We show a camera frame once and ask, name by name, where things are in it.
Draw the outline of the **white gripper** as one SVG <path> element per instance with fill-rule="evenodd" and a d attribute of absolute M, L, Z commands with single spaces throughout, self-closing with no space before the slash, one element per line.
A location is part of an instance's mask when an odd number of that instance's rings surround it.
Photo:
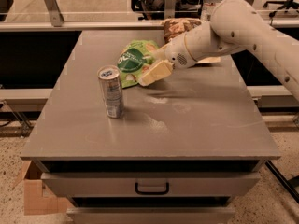
<path fill-rule="evenodd" d="M 158 61 L 152 64 L 138 79 L 141 86 L 148 86 L 170 76 L 173 66 L 177 69 L 186 69 L 196 64 L 196 60 L 187 50 L 185 38 L 186 34 L 178 35 L 151 53 L 151 56 Z"/>

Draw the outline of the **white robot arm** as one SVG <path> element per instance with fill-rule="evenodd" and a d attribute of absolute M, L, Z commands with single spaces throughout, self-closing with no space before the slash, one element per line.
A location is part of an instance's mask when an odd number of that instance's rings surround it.
<path fill-rule="evenodd" d="M 210 20 L 172 38 L 152 53 L 155 63 L 189 68 L 209 57 L 247 50 L 299 100 L 298 41 L 271 27 L 244 0 L 222 0 Z"/>

